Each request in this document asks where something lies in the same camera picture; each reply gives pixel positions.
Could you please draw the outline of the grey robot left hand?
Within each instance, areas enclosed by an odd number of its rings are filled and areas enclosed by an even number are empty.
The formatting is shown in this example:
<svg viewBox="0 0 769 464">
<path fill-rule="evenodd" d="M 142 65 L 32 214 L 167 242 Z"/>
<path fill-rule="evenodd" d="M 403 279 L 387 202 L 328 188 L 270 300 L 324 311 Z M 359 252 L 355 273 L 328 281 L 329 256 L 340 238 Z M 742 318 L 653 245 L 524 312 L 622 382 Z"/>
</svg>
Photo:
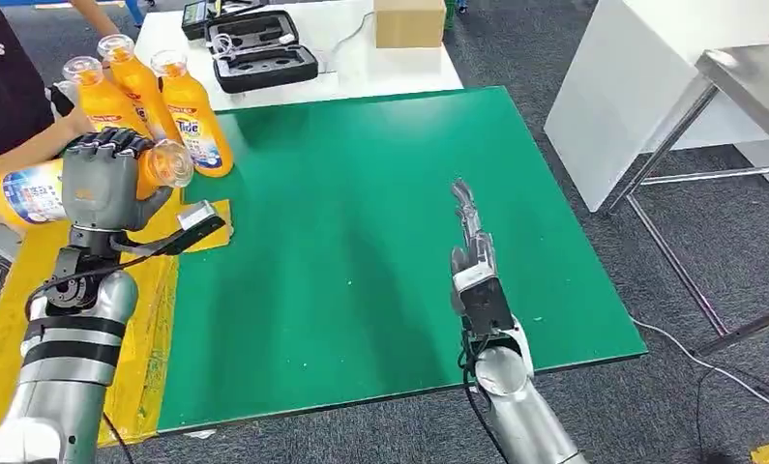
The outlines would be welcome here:
<svg viewBox="0 0 769 464">
<path fill-rule="evenodd" d="M 132 129 L 88 132 L 62 153 L 62 203 L 72 224 L 139 231 L 167 202 L 173 188 L 137 197 L 139 158 L 155 142 Z"/>
</svg>

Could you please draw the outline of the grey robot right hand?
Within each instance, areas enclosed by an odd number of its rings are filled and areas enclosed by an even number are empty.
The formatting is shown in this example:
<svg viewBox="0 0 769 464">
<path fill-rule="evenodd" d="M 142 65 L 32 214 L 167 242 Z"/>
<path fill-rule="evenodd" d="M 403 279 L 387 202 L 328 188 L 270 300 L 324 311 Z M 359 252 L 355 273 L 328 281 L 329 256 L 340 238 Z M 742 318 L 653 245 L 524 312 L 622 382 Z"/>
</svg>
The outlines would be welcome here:
<svg viewBox="0 0 769 464">
<path fill-rule="evenodd" d="M 462 178 L 452 183 L 452 193 L 458 202 L 456 215 L 463 230 L 465 247 L 454 247 L 451 257 L 451 270 L 458 274 L 466 269 L 486 264 L 496 271 L 492 237 L 482 226 L 472 191 Z"/>
</svg>

